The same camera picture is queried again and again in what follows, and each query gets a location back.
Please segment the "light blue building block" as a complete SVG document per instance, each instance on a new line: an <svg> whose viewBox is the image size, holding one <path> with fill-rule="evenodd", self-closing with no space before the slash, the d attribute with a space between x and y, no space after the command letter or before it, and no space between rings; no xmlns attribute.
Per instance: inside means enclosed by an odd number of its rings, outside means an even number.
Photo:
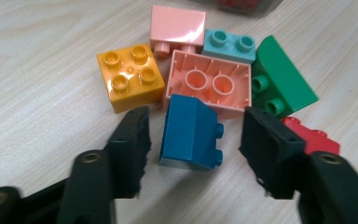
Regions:
<svg viewBox="0 0 358 224"><path fill-rule="evenodd" d="M234 35L224 30L205 31L203 55L252 64L255 60L255 40L249 35Z"/></svg>

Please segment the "green building block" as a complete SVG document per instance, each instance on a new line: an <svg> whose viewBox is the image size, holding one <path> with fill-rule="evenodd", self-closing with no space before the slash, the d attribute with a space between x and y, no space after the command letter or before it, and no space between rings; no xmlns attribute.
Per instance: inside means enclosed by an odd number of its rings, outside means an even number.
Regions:
<svg viewBox="0 0 358 224"><path fill-rule="evenodd" d="M318 96L273 35L263 39L252 64L253 107L278 119L318 101Z"/></svg>

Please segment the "pale pink building block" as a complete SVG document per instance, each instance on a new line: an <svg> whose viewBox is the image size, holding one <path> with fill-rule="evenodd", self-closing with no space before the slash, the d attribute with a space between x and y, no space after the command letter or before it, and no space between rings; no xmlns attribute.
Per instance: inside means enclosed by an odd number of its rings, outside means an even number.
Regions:
<svg viewBox="0 0 358 224"><path fill-rule="evenodd" d="M159 58L174 49L195 53L204 45L206 13L203 11L153 5L150 46Z"/></svg>

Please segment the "dark blue building block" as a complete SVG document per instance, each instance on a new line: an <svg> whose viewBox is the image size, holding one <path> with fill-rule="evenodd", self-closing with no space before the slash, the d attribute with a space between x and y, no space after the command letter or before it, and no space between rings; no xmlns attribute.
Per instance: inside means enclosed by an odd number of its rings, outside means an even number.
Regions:
<svg viewBox="0 0 358 224"><path fill-rule="evenodd" d="M159 164L209 171L220 166L223 152L216 141L224 135L217 115L198 98L174 94L166 114Z"/></svg>

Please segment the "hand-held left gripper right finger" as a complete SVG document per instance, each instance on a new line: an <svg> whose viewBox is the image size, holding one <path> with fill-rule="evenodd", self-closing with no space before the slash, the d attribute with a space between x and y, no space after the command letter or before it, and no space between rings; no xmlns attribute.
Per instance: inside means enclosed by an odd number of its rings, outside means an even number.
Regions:
<svg viewBox="0 0 358 224"><path fill-rule="evenodd" d="M264 109L245 109L239 151L274 199L292 199L305 141Z"/></svg>

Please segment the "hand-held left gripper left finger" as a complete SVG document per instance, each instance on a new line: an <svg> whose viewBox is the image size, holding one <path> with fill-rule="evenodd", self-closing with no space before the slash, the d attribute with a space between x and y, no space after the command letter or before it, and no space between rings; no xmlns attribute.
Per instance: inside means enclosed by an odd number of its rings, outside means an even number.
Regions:
<svg viewBox="0 0 358 224"><path fill-rule="evenodd" d="M129 111L109 138L109 153L114 199L130 199L141 189L147 153L151 148L149 107Z"/></svg>

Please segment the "transparent grey storage box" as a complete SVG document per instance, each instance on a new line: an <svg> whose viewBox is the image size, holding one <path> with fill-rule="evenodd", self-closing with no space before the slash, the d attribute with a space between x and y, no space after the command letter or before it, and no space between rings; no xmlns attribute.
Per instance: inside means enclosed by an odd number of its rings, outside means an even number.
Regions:
<svg viewBox="0 0 358 224"><path fill-rule="evenodd" d="M227 7L222 7L217 3L217 0L196 0L196 1L199 1L203 4L214 5L224 10L228 10L240 14L252 15L252 16L265 16L268 15L273 10L275 10L282 3L283 0L260 0L259 5L252 10L240 10L240 9L231 9Z"/></svg>

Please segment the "orange building block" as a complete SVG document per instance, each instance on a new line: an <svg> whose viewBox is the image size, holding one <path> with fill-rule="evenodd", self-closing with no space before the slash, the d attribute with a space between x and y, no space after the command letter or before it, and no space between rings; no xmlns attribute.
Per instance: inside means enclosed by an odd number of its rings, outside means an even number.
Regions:
<svg viewBox="0 0 358 224"><path fill-rule="evenodd" d="M165 82L148 44L100 53L97 60L115 113L162 100Z"/></svg>

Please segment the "salmon building block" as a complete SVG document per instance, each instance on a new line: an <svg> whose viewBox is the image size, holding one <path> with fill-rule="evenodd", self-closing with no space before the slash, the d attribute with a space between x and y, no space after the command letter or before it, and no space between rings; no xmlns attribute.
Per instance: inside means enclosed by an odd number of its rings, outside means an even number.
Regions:
<svg viewBox="0 0 358 224"><path fill-rule="evenodd" d="M175 50L164 94L167 108L173 94L200 99L219 119L241 118L252 105L251 66Z"/></svg>

